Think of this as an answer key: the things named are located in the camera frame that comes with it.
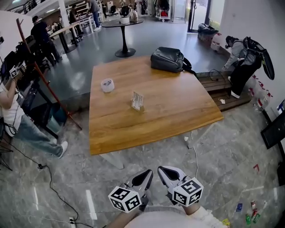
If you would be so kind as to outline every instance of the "wooden table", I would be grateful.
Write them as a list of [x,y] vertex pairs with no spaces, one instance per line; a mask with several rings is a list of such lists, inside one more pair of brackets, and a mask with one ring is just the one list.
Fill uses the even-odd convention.
[[[71,24],[71,25],[69,25],[69,26],[66,26],[66,27],[64,27],[64,28],[62,28],[62,29],[56,31],[54,34],[52,34],[52,35],[49,36],[49,37],[54,37],[54,36],[56,36],[56,35],[59,35],[59,38],[60,38],[60,40],[61,40],[61,44],[62,44],[62,46],[63,46],[63,49],[64,49],[65,53],[69,53],[69,52],[73,51],[73,50],[76,49],[76,47],[78,46],[78,44],[77,44],[77,42],[76,42],[76,37],[75,37],[75,34],[76,34],[76,33],[75,33],[75,30],[74,30],[74,27],[75,27],[76,25],[79,25],[79,22],[76,22],[76,23],[73,23],[73,24]],[[75,46],[71,46],[71,47],[68,47],[68,45],[67,45],[67,43],[66,43],[66,40],[65,40],[65,38],[64,38],[64,35],[63,35],[63,32],[64,32],[64,31],[67,31],[67,30],[69,30],[69,29],[71,29],[71,35],[72,35],[72,38],[74,39],[74,43],[75,43]]]
[[[112,78],[115,89],[106,94],[101,81]],[[132,92],[142,94],[144,112],[131,108]],[[90,94],[90,153],[122,168],[116,153],[204,127],[191,148],[223,119],[219,108],[191,73],[151,68],[150,56],[134,57],[93,68]]]

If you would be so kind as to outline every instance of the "wooden pallet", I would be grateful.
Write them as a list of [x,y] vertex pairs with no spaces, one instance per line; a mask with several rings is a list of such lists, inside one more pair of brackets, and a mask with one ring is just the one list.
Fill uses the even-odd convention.
[[210,94],[216,105],[219,107],[220,111],[226,111],[237,106],[241,106],[251,101],[251,97],[247,93],[242,93],[240,98],[237,99],[230,94],[231,83],[228,80],[230,72],[211,72],[209,77],[209,72],[198,73],[198,79],[207,92]]

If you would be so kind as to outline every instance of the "glass door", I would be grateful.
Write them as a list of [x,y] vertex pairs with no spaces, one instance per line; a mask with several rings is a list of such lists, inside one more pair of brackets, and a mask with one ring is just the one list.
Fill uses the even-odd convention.
[[206,18],[209,17],[211,0],[190,0],[188,32],[197,32],[198,25],[206,23]]
[[171,3],[171,22],[186,23],[188,0],[172,0]]

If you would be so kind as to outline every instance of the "glossy floor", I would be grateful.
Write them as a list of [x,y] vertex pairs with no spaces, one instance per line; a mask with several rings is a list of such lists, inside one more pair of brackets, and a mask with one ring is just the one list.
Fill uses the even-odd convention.
[[[52,172],[53,187],[79,212],[79,221],[101,228],[117,214],[108,194],[130,175],[150,168],[155,175],[150,187],[149,205],[171,205],[167,189],[157,175],[157,167],[170,165],[195,176],[194,150],[188,150],[183,137],[173,137],[144,146],[119,151],[125,165],[118,170],[100,156],[90,156],[88,110],[74,115],[83,130],[70,121],[63,138],[69,142],[66,154],[57,159],[34,150],[20,141],[13,144]],[[273,228],[285,209],[285,186],[279,187],[277,165],[281,160],[277,147],[266,149],[260,135],[266,126],[264,117],[251,104],[224,113],[225,119],[214,124],[196,145],[199,170],[197,178],[204,185],[200,204],[233,228],[245,227],[245,214],[255,200],[261,218],[252,227]],[[1,228],[70,228],[66,222],[76,214],[49,188],[49,172],[19,152],[6,154],[13,172],[0,171]],[[253,167],[258,164],[260,172]],[[235,212],[238,203],[241,212]]]
[[[136,56],[150,56],[158,47],[178,48],[192,63],[196,72],[220,70],[227,59],[197,39],[197,34],[187,34],[186,24],[170,24],[156,19],[144,17],[141,24],[126,26],[126,43],[136,49]],[[57,48],[62,51],[59,39],[55,40]],[[68,54],[62,54],[63,61],[52,67],[46,78],[60,100],[90,93],[92,69],[95,65],[107,63],[120,58],[115,52],[122,48],[122,32],[120,28],[102,28],[100,31],[85,36],[79,46]],[[42,89],[48,97],[55,101],[46,87]],[[43,102],[36,97],[34,106]]]

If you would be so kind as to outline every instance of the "roll of tape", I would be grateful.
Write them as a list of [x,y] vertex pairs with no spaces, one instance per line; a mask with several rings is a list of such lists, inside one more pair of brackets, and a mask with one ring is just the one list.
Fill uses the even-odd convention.
[[105,93],[111,92],[113,89],[115,89],[113,80],[111,78],[104,79],[101,82],[101,88]]

